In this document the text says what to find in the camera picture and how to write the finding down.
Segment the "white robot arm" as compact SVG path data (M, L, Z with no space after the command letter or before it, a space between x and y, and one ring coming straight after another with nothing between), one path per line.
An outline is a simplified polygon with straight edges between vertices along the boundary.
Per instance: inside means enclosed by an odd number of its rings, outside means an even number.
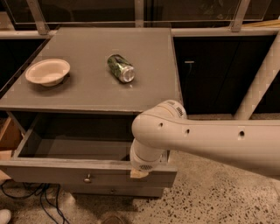
M175 150L279 179L280 121L250 118L278 72L276 38L233 120L188 120L184 107L174 100L138 115L132 123L132 171L152 172L164 151Z

